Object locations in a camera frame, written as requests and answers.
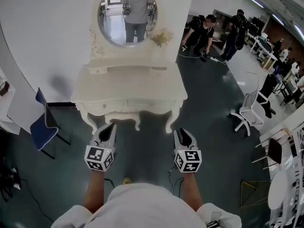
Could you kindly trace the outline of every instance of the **hand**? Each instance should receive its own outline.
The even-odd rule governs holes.
[[[184,39],[184,40],[181,41],[181,43],[182,43],[183,46],[185,46],[187,44],[187,40]]]

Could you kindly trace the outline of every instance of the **person in black clothing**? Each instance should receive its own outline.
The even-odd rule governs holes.
[[[200,16],[197,19],[194,19],[190,23],[190,30],[182,40],[182,44],[184,46],[187,45],[188,47],[197,44],[193,50],[194,54],[197,56],[203,54],[200,52],[200,49],[207,45],[206,53],[209,53],[210,46],[212,44],[214,33],[213,27],[215,26],[215,22],[216,17],[211,14],[209,14],[206,18],[204,18],[204,16]]]
[[[230,19],[229,24],[227,26],[227,30],[230,31],[230,33],[226,41],[225,51],[221,55],[224,60],[229,61],[237,52],[237,49],[235,47],[235,42],[238,35],[237,28],[241,25],[242,21],[247,21],[247,27],[249,27],[250,23],[245,18],[243,10],[239,9],[237,11],[237,15],[233,16]]]
[[[282,38],[281,40],[278,40],[276,43],[274,43],[273,51],[274,51],[274,56],[275,57],[279,56],[279,52],[281,50],[281,46],[282,46],[283,42],[284,42],[284,39]]]

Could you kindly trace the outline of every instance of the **white round table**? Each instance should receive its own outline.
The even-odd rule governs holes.
[[[278,171],[273,177],[269,193],[268,206],[270,209],[277,209],[281,206],[287,193],[287,174],[285,171]]]

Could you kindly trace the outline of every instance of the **white office chair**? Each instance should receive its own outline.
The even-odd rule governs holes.
[[[257,97],[259,95],[265,99],[265,102],[257,102]],[[266,116],[265,110],[261,105],[267,102],[268,99],[262,93],[260,93],[258,89],[250,94],[247,94],[245,96],[243,105],[239,110],[239,114],[235,112],[230,113],[233,116],[237,116],[241,120],[241,123],[234,129],[234,131],[239,130],[242,125],[245,125],[247,128],[248,136],[250,136],[249,125],[254,126],[257,130],[260,130],[264,124],[264,119]]]

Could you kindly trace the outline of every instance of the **ceiling light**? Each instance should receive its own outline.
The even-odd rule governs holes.
[[[273,16],[278,22],[280,22],[281,25],[284,26],[284,23],[283,23],[275,14],[273,14],[272,16]]]
[[[255,1],[255,0],[251,0],[251,1],[255,2],[255,3],[256,3],[258,6],[260,6],[261,8],[264,8],[263,5],[261,5],[261,4],[258,3],[257,1]]]
[[[296,30],[298,31],[298,33],[299,33],[300,36],[302,37],[302,40],[304,40],[304,35],[303,35],[303,32],[300,30],[300,28],[297,27],[296,25],[294,25],[294,27],[296,28]]]

